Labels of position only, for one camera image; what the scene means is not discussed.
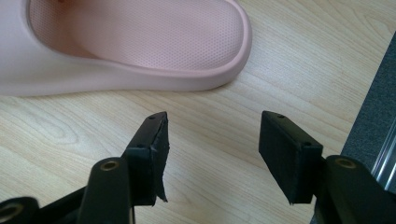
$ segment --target black clamp jaw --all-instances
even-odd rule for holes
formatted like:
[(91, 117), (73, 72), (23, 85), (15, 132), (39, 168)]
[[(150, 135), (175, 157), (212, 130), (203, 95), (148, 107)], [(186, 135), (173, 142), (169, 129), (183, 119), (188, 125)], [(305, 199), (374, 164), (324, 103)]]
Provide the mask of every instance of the black clamp jaw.
[(167, 202), (163, 171), (169, 152), (166, 112), (145, 119), (120, 158), (97, 162), (86, 188), (39, 208), (30, 197), (0, 203), (0, 223), (135, 223), (134, 207)]
[(317, 197), (318, 223), (396, 223), (395, 196), (358, 161), (323, 146), (283, 115), (262, 112), (259, 151), (289, 203)]

